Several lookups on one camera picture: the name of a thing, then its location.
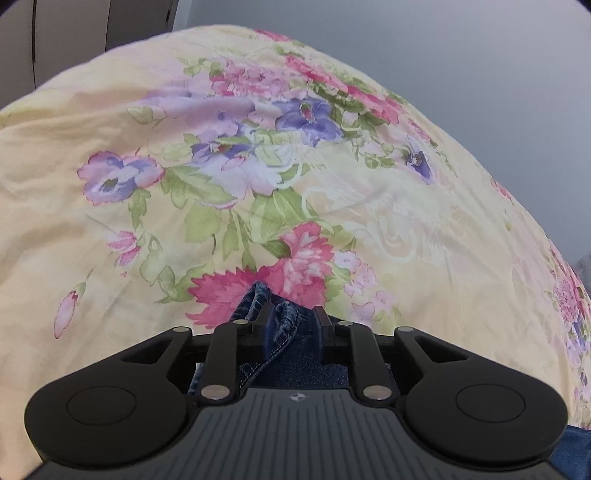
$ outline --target blue jeans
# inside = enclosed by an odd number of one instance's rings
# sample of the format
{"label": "blue jeans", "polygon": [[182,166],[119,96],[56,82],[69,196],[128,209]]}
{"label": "blue jeans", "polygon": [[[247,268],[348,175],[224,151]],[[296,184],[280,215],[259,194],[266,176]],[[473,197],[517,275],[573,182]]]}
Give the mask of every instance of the blue jeans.
{"label": "blue jeans", "polygon": [[[247,386],[305,389],[346,388],[347,368],[322,365],[314,340],[312,311],[271,293],[263,283],[255,283],[240,302],[231,320],[252,321],[266,302],[275,305],[275,337],[270,359],[264,364],[244,364],[239,369],[240,389]],[[199,381],[197,369],[189,394]],[[591,431],[568,426],[550,462],[571,480],[591,480]]]}

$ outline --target cabinet door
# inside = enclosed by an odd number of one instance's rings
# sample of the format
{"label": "cabinet door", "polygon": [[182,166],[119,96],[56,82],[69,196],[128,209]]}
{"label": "cabinet door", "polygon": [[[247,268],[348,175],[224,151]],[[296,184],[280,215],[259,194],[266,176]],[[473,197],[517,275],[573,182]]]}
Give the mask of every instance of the cabinet door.
{"label": "cabinet door", "polygon": [[106,49],[171,31],[177,4],[178,0],[111,0]]}
{"label": "cabinet door", "polygon": [[0,17],[0,108],[35,89],[32,18],[33,0],[19,0]]}
{"label": "cabinet door", "polygon": [[110,0],[37,0],[37,86],[105,51]]}

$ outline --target bed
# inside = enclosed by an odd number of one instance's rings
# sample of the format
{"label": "bed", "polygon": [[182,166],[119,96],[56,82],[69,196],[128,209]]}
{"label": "bed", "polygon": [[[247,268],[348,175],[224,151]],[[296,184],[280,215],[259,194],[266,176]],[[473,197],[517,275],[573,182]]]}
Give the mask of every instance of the bed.
{"label": "bed", "polygon": [[0,111],[0,476],[39,458],[44,384],[255,281],[391,335],[411,325],[555,388],[591,425],[589,296],[530,214],[371,78],[281,34],[116,48]]}

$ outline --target logo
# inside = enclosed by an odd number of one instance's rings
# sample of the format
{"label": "logo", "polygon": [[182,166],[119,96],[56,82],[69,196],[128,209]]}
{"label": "logo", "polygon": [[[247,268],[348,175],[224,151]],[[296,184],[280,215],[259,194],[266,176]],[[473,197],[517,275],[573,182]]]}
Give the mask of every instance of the logo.
{"label": "logo", "polygon": [[309,397],[308,397],[308,395],[304,395],[303,393],[298,392],[298,393],[294,393],[293,395],[290,395],[288,398],[290,400],[293,400],[296,403],[299,403]]}

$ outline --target ribbed gray surface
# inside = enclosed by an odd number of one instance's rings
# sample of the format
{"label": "ribbed gray surface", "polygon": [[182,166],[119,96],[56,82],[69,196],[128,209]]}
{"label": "ribbed gray surface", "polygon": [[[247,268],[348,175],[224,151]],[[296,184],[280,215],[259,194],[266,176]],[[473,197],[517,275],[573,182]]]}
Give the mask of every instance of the ribbed gray surface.
{"label": "ribbed gray surface", "polygon": [[47,463],[31,480],[558,480],[543,463],[475,472],[423,452],[396,415],[364,407],[346,390],[250,388],[227,407],[204,409],[169,450],[134,466],[77,471]]}

